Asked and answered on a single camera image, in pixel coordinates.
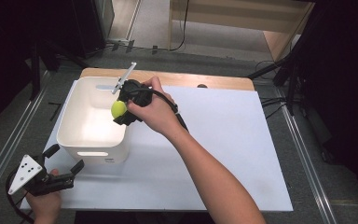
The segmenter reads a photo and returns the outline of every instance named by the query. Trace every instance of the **green ball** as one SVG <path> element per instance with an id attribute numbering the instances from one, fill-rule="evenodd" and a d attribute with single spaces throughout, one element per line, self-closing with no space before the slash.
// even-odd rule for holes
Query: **green ball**
<path id="1" fill-rule="evenodd" d="M 112 104 L 112 108 L 110 108 L 110 111 L 112 112 L 112 116 L 114 119 L 120 117 L 127 111 L 126 104 L 122 101 L 115 101 Z"/>

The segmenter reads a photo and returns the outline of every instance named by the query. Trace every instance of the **metal bar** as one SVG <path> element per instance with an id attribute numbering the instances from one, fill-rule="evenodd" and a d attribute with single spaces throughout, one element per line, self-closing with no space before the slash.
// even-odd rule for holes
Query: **metal bar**
<path id="1" fill-rule="evenodd" d="M 285 97 L 284 93 L 280 89 L 276 88 L 275 90 L 278 97 Z M 307 147 L 305 146 L 301 133 L 297 127 L 296 120 L 294 116 L 290 115 L 289 111 L 285 106 L 283 107 L 282 111 L 286 119 L 287 126 L 289 127 L 290 133 L 293 137 L 293 141 L 295 142 L 296 149 L 300 157 L 301 163 L 304 167 L 305 174 L 310 183 L 310 188 L 312 190 L 313 196 L 315 197 L 315 201 L 318 204 L 319 211 L 321 212 L 322 219 L 326 224 L 337 223 L 330 202 L 324 192 L 322 183 L 315 168 L 313 167 Z"/>
<path id="2" fill-rule="evenodd" d="M 43 87 L 41 91 L 36 95 L 35 99 L 27 105 L 27 107 L 24 110 L 24 113 L 19 119 L 19 122 L 17 123 L 10 137 L 7 139 L 7 142 L 2 148 L 0 152 L 0 178 L 2 176 L 2 173 L 7 168 L 7 165 L 10 162 L 10 159 L 13 153 L 15 152 L 17 146 L 19 145 L 19 142 L 23 134 L 25 133 L 28 124 L 30 123 L 31 119 L 34 117 L 34 113 L 36 112 L 36 109 L 39 107 L 40 102 L 42 101 L 43 96 L 45 95 L 46 87 L 50 79 L 51 79 L 51 75 L 48 71 L 46 71 L 45 74 L 43 75 L 42 83 L 44 85 L 42 84 Z"/>

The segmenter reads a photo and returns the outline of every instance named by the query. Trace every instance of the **gray floor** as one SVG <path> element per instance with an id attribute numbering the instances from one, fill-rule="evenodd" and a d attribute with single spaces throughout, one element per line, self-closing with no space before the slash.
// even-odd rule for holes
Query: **gray floor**
<path id="1" fill-rule="evenodd" d="M 132 37 L 136 37 L 135 43 L 141 43 L 144 40 L 145 42 L 149 41 L 153 45 L 157 44 L 149 35 L 141 35 L 141 33 L 140 30 L 136 32 L 134 30 Z M 253 33 L 257 33 L 257 31 L 249 31 L 249 34 Z M 199 38 L 208 39 L 208 36 L 193 36 L 188 40 L 190 41 L 192 38 L 197 42 Z M 128 68 L 131 62 L 137 62 L 137 69 L 140 70 L 244 77 L 254 72 L 258 62 L 270 59 L 270 56 L 266 54 L 268 49 L 265 40 L 255 38 L 254 41 L 257 41 L 257 43 L 249 44 L 248 49 L 246 45 L 244 46 L 244 51 L 255 52 L 253 56 L 246 54 L 246 57 L 249 56 L 249 58 L 235 56 L 236 50 L 232 50 L 232 48 L 225 47 L 224 45 L 215 45 L 212 41 L 208 44 L 213 46 L 212 48 L 200 51 L 188 51 L 186 53 L 162 51 L 152 55 L 149 50 L 133 50 L 131 53 L 125 53 L 124 48 L 120 48 L 117 51 L 106 50 L 88 59 L 87 63 L 101 68 Z M 190 45 L 191 42 L 186 44 L 186 49 L 190 49 L 188 48 Z M 227 51 L 219 54 L 221 52 L 220 49 L 226 49 Z M 261 63 L 257 68 L 259 69 L 267 64 Z M 51 120 L 56 106 L 49 103 L 62 103 L 73 81 L 78 79 L 80 73 L 81 70 L 68 61 L 62 61 L 62 66 L 58 73 L 51 73 L 51 80 L 47 86 L 46 94 L 29 123 L 26 132 L 23 134 L 2 178 L 0 178 L 0 223 L 20 223 L 21 219 L 9 207 L 4 195 L 6 176 L 15 167 L 15 164 L 21 160 L 23 154 L 35 154 L 42 150 L 56 121 L 56 118 Z M 273 76 L 274 73 L 271 72 L 265 75 L 264 78 L 255 80 L 255 89 L 260 97 L 277 96 L 276 88 L 269 79 L 265 79 L 272 78 Z M 0 115 L 0 151 L 27 106 L 30 94 L 31 87 L 28 86 L 19 93 L 12 104 Z M 277 105 L 266 107 L 266 115 L 276 108 Z M 297 108 L 295 108 L 295 120 L 307 146 L 310 159 L 333 207 L 337 223 L 358 223 L 358 183 L 356 177 L 343 166 L 329 165 L 323 162 L 320 146 L 316 141 L 315 135 L 308 122 L 300 116 Z M 264 213 L 266 220 L 268 223 L 324 223 L 282 110 L 268 119 L 268 126 L 295 211 L 290 213 Z M 74 215 L 74 211 L 63 210 L 59 223 L 73 223 Z"/>

